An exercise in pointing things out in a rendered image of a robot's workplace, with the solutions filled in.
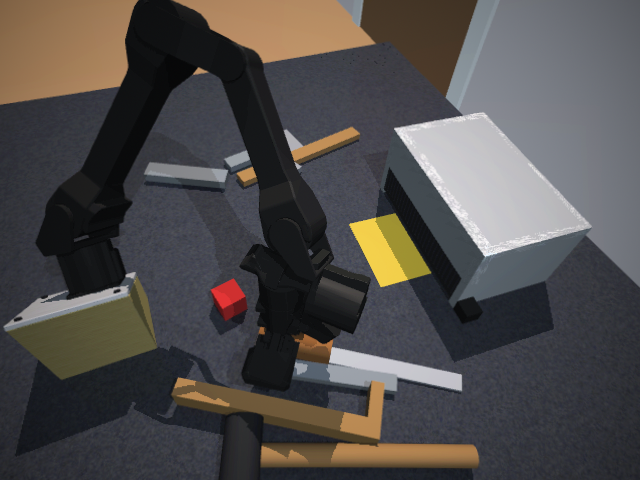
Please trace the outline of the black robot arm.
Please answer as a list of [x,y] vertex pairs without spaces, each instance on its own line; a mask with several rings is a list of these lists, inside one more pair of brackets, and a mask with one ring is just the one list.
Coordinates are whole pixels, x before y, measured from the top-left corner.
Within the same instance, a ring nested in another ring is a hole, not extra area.
[[[67,300],[121,284],[126,269],[111,240],[133,201],[123,183],[170,93],[200,68],[222,81],[259,185],[268,247],[254,244],[240,268],[258,276],[262,302],[289,311],[287,333],[326,344],[353,334],[370,277],[331,265],[327,220],[296,168],[260,55],[210,29],[174,0],[138,0],[125,38],[127,74],[83,167],[46,204],[36,245],[56,255]],[[74,242],[75,238],[90,238]],[[313,254],[310,256],[308,250]]]

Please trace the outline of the red cube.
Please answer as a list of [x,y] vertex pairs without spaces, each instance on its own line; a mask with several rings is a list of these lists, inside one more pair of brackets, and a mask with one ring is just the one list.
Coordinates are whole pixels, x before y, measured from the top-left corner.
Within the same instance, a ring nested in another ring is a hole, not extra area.
[[247,310],[246,296],[234,278],[211,290],[214,303],[225,321]]

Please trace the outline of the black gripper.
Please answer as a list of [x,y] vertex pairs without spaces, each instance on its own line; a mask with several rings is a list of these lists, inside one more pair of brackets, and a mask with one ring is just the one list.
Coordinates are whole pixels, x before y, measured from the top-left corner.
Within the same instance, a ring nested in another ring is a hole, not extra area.
[[260,312],[257,326],[266,328],[257,334],[254,347],[250,347],[242,370],[246,384],[285,392],[290,388],[300,342],[287,333],[293,319],[300,321],[303,301],[289,311],[275,311],[264,305],[260,298],[256,312]]

